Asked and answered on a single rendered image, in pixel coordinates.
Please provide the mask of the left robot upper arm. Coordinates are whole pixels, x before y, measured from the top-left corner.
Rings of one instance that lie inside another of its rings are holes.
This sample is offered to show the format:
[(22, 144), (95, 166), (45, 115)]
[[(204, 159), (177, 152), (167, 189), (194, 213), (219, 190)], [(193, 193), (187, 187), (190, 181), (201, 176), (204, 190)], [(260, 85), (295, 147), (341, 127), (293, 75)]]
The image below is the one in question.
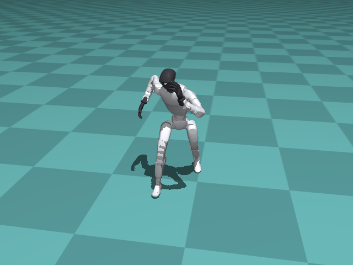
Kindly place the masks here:
[[(193, 91), (185, 88), (184, 89), (184, 96), (185, 96), (185, 99), (188, 99), (191, 104), (202, 107), (200, 101), (198, 100), (196, 94)], [(197, 114), (195, 114), (195, 116), (197, 118), (201, 118), (204, 115), (205, 115), (205, 113), (202, 113), (202, 112), (198, 112)]]

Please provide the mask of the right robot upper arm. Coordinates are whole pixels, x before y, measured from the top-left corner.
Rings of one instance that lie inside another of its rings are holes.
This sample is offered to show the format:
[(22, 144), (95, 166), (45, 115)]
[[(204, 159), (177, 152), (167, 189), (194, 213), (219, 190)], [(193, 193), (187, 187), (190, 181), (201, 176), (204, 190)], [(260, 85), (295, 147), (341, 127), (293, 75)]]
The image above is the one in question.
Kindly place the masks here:
[(159, 82), (159, 77), (157, 75), (153, 75), (153, 80), (151, 83), (153, 84), (154, 94), (160, 95), (162, 84)]

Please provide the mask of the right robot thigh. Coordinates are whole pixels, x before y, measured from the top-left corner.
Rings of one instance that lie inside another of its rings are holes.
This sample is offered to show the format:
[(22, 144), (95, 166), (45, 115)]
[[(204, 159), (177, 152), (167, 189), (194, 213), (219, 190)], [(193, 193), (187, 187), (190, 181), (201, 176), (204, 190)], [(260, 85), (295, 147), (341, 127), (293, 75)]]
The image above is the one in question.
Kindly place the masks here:
[(170, 138), (172, 130), (172, 120), (165, 121), (161, 124), (161, 129), (159, 132), (158, 148), (157, 148), (157, 158), (156, 162), (165, 166), (166, 157), (165, 152), (167, 149), (168, 141)]

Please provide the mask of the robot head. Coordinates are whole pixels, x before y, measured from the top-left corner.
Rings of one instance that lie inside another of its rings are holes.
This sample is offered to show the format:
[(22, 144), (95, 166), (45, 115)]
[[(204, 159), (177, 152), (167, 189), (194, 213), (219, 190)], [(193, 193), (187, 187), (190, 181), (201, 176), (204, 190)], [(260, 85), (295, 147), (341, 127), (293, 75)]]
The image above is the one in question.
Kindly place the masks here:
[[(175, 71), (170, 68), (163, 70), (160, 75), (159, 82), (161, 82), (162, 86), (169, 93), (174, 93), (174, 91), (172, 89), (169, 89), (169, 88), (173, 88), (173, 87), (170, 87), (169, 85), (173, 85), (173, 84), (170, 84), (170, 82), (175, 80), (175, 75), (176, 75)], [(167, 83), (167, 84), (165, 85), (164, 83)]]

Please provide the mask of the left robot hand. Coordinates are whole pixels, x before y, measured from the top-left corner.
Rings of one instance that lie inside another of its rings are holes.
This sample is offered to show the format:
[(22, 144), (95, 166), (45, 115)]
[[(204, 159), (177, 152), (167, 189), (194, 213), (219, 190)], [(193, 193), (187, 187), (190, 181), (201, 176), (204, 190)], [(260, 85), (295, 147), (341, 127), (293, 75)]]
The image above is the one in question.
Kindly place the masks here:
[(176, 93), (176, 96), (178, 97), (179, 105), (184, 106), (183, 101), (185, 100), (185, 96), (183, 96), (180, 85), (175, 81), (171, 81), (170, 84), (173, 84), (173, 85), (169, 85), (170, 87), (173, 87), (173, 88), (169, 88), (169, 89), (172, 89)]

